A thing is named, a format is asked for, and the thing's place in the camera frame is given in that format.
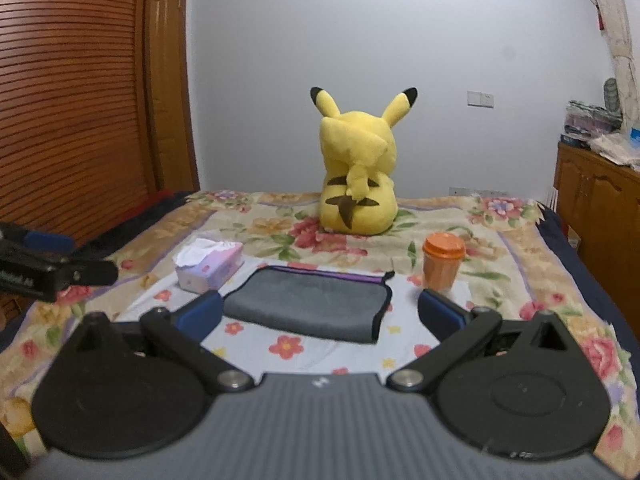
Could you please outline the blue box on cabinet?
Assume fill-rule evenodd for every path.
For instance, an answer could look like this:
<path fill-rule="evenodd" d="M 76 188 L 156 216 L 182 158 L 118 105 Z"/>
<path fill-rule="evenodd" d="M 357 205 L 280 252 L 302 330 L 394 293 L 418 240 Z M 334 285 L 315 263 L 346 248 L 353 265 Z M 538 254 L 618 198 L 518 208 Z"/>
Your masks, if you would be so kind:
<path fill-rule="evenodd" d="M 629 130 L 629 142 L 635 147 L 640 148 L 640 128 L 631 127 Z"/>

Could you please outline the green fan on cabinet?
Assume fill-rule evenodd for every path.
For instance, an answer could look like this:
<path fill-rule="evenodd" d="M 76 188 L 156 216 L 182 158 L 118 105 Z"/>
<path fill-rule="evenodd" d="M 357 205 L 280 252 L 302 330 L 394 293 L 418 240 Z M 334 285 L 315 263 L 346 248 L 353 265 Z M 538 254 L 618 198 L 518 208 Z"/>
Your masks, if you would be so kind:
<path fill-rule="evenodd" d="M 611 114 L 620 114 L 620 96 L 618 95 L 617 80 L 608 78 L 603 84 L 603 101 L 606 110 Z"/>

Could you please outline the purple and grey towel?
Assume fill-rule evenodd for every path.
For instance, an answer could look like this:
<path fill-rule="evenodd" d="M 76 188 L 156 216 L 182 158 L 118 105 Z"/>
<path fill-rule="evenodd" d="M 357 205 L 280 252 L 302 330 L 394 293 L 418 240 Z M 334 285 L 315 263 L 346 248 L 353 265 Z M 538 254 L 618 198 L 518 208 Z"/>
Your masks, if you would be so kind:
<path fill-rule="evenodd" d="M 272 330 L 374 344 L 394 276 L 264 266 L 224 296 L 224 314 Z"/>

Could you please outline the floral bed blanket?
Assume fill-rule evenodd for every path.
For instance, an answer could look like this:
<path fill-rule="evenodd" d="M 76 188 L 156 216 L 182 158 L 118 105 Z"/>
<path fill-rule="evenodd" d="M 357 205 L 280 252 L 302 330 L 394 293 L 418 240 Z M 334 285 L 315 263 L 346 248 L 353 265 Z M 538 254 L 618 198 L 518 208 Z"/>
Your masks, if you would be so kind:
<path fill-rule="evenodd" d="M 314 194 L 199 192 L 111 253 L 119 267 L 111 288 L 75 287 L 55 304 L 33 304 L 1 356 L 1 421 L 28 457 L 43 453 L 30 401 L 70 332 L 88 312 L 119 318 L 130 304 L 174 271 L 172 257 L 191 238 L 214 232 L 244 246 L 244 257 L 302 269 L 422 274 L 428 234 L 464 240 L 466 256 L 452 299 L 486 306 L 509 320 L 548 309 L 566 324 L 602 379 L 612 415 L 597 453 L 627 479 L 639 472 L 638 377 L 614 326 L 588 307 L 572 276 L 542 239 L 542 208 L 532 200 L 477 197 L 403 200 L 390 230 L 356 237 L 323 232 Z"/>

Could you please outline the wooden sideboard cabinet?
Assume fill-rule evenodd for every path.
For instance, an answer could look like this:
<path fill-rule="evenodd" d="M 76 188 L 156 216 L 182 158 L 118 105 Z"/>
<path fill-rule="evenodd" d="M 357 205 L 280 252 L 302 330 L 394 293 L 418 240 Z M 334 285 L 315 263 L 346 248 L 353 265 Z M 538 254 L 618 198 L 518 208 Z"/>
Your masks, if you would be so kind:
<path fill-rule="evenodd" d="M 629 325 L 639 328 L 639 174 L 560 143 L 556 212 L 579 238 L 582 263 Z"/>

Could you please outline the wooden slatted wardrobe door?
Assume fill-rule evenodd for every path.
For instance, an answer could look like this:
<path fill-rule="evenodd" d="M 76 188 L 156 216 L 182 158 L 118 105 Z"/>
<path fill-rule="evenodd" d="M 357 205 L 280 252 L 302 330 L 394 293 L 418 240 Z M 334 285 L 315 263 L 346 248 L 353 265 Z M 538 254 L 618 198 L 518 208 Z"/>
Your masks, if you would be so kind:
<path fill-rule="evenodd" d="M 85 243 L 156 192 L 144 0 L 1 0 L 1 218 Z"/>

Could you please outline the yellow Pikachu plush toy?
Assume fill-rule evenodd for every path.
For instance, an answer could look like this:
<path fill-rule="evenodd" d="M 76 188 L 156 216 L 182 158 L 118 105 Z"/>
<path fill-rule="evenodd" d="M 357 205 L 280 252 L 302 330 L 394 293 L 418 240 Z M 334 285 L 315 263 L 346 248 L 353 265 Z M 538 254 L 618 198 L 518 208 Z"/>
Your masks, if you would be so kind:
<path fill-rule="evenodd" d="M 361 236 L 387 231 L 398 213 L 394 181 L 397 162 L 393 128 L 412 109 L 418 90 L 408 88 L 374 116 L 341 112 L 329 92 L 310 89 L 321 114 L 319 139 L 326 176 L 319 203 L 326 232 Z"/>

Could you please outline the white wall switch plate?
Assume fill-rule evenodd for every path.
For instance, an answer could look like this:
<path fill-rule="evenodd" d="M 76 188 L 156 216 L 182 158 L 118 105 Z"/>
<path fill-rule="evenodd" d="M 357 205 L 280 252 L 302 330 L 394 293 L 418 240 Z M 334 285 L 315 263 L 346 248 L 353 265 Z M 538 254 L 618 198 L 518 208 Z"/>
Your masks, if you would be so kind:
<path fill-rule="evenodd" d="M 466 94 L 466 104 L 472 107 L 494 108 L 494 96 L 479 91 L 469 91 Z"/>

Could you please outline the pink tissue pack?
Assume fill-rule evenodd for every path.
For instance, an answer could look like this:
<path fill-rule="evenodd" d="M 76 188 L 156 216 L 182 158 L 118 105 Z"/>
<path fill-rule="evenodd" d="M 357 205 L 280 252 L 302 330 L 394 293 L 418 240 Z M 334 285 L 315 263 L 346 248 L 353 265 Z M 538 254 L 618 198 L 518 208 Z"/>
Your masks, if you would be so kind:
<path fill-rule="evenodd" d="M 243 244 L 198 237 L 174 258 L 179 287 L 192 294 L 218 290 L 243 264 Z"/>

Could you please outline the dark blue bed sheet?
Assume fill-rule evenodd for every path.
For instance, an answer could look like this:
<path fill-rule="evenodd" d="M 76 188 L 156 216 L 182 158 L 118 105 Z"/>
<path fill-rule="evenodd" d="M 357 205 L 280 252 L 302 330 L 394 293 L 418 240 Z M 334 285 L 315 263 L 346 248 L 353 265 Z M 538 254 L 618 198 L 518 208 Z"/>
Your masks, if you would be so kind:
<path fill-rule="evenodd" d="M 639 369 L 639 343 L 627 323 L 625 315 L 592 276 L 580 260 L 578 253 L 570 247 L 562 231 L 560 216 L 549 208 L 542 208 L 542 220 L 537 229 L 549 249 L 559 258 L 564 268 L 572 276 L 588 307 L 602 320 L 611 323 L 622 348 L 630 353 L 634 370 Z"/>

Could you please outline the beige patterned curtain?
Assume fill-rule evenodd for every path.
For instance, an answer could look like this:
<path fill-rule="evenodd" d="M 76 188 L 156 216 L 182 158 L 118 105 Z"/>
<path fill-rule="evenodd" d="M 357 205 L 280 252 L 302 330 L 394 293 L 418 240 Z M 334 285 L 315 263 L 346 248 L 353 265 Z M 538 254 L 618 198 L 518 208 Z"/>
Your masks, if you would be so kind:
<path fill-rule="evenodd" d="M 622 131 L 628 133 L 639 121 L 639 91 L 627 8 L 624 0 L 597 0 L 597 3 L 612 56 L 623 114 Z"/>

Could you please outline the white wall socket strip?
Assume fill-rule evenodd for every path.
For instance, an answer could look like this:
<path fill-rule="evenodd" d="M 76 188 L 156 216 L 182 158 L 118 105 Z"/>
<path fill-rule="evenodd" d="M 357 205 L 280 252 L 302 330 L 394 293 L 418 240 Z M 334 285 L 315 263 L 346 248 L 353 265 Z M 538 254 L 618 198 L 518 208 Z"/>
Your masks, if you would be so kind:
<path fill-rule="evenodd" d="M 456 188 L 452 186 L 449 189 L 450 196 L 478 196 L 478 197 L 506 197 L 509 195 L 506 191 L 500 190 L 479 190 L 478 188 Z"/>

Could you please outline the stack of folded fabrics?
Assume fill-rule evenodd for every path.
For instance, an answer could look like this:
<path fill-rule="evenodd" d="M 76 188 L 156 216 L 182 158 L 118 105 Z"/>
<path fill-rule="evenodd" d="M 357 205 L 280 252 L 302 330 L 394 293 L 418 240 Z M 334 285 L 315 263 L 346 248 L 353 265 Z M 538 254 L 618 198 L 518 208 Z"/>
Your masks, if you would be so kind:
<path fill-rule="evenodd" d="M 620 113 L 612 113 L 606 108 L 580 101 L 570 101 L 565 109 L 560 142 L 589 151 L 592 140 L 618 131 L 622 125 Z"/>

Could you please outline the orange lidded cup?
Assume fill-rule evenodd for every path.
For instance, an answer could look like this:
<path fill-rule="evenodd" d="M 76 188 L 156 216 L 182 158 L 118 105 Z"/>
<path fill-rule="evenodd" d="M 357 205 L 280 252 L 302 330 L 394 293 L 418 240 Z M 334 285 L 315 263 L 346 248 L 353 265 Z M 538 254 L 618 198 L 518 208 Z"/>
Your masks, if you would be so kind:
<path fill-rule="evenodd" d="M 446 292 L 456 280 L 466 256 L 464 240 L 452 233 L 430 234 L 423 242 L 423 286 Z"/>

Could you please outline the wooden room door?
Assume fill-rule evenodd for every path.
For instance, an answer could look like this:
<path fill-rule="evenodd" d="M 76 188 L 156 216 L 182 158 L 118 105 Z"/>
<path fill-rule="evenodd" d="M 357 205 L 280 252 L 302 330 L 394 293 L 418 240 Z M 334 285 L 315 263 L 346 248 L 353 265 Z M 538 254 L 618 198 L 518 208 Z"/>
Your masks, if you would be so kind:
<path fill-rule="evenodd" d="M 145 0 L 144 34 L 156 180 L 163 190 L 196 191 L 200 179 L 186 66 L 186 0 Z"/>

